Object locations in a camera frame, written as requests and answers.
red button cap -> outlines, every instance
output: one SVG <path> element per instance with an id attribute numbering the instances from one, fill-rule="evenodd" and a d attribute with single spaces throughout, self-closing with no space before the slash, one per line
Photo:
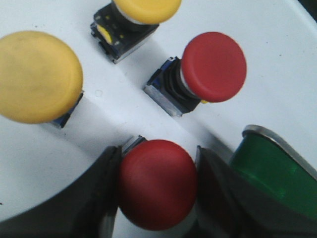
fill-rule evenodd
<path id="1" fill-rule="evenodd" d="M 158 231 L 178 224 L 192 209 L 196 192 L 193 160 L 173 142 L 145 141 L 120 166 L 119 207 L 141 228 Z"/>
<path id="2" fill-rule="evenodd" d="M 233 97 L 241 89 L 247 73 L 239 45 L 219 32 L 206 32 L 189 42 L 181 68 L 191 91 L 208 102 Z"/>

push button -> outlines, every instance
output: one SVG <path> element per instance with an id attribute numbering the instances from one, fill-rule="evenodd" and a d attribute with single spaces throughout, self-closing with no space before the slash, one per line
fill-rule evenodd
<path id="1" fill-rule="evenodd" d="M 159 24 L 171 18 L 181 0 L 113 0 L 94 15 L 92 35 L 118 63 L 143 45 Z"/>
<path id="2" fill-rule="evenodd" d="M 63 127 L 82 96 L 83 72 L 73 50 L 44 32 L 0 39 L 0 114 L 23 123 Z"/>
<path id="3" fill-rule="evenodd" d="M 123 214 L 147 230 L 181 222 L 196 200 L 197 172 L 189 154 L 166 140 L 141 142 L 123 158 L 118 177 Z"/>
<path id="4" fill-rule="evenodd" d="M 195 37 L 183 58 L 169 58 L 144 91 L 171 116 L 191 112 L 199 102 L 223 102 L 244 84 L 247 65 L 239 45 L 219 32 Z"/>
<path id="5" fill-rule="evenodd" d="M 317 221 L 317 171 L 275 132 L 248 125 L 230 167 L 291 210 Z"/>

yellow button base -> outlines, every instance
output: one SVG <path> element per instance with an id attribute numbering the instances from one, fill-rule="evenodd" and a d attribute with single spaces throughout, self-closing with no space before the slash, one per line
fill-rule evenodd
<path id="1" fill-rule="evenodd" d="M 54 120 L 71 109 L 83 72 L 73 50 L 58 38 L 22 31 L 0 39 L 0 114 L 24 123 Z"/>
<path id="2" fill-rule="evenodd" d="M 134 20 L 159 24 L 170 19 L 181 0 L 114 0 L 117 7 Z"/>

yellow push button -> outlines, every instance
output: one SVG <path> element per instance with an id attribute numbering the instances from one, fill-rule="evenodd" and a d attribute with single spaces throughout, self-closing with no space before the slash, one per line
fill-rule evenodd
<path id="1" fill-rule="evenodd" d="M 117 7 L 134 20 L 159 24 L 170 19 L 181 0 L 114 0 Z"/>
<path id="2" fill-rule="evenodd" d="M 58 38 L 21 31 L 0 39 L 0 114 L 24 123 L 54 120 L 75 104 L 83 71 Z"/>

white surface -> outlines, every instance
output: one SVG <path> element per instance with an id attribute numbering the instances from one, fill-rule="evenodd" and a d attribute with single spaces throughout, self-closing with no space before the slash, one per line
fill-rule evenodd
<path id="1" fill-rule="evenodd" d="M 109 62 L 90 35 L 106 0 L 1 0 L 0 37 L 39 30 L 64 40 L 84 70 L 85 96 L 63 130 L 0 117 L 0 221 L 61 191 L 109 145 L 133 135 L 163 138 L 195 157 L 213 135 L 230 148 L 247 124 L 275 131 L 317 168 L 317 24 L 296 0 L 184 0 L 177 14 L 121 61 Z M 143 91 L 155 70 L 206 31 L 223 32 L 242 47 L 248 66 L 233 99 L 199 105 L 171 118 Z M 164 237 L 177 237 L 177 228 Z M 162 237 L 118 215 L 114 238 Z"/>

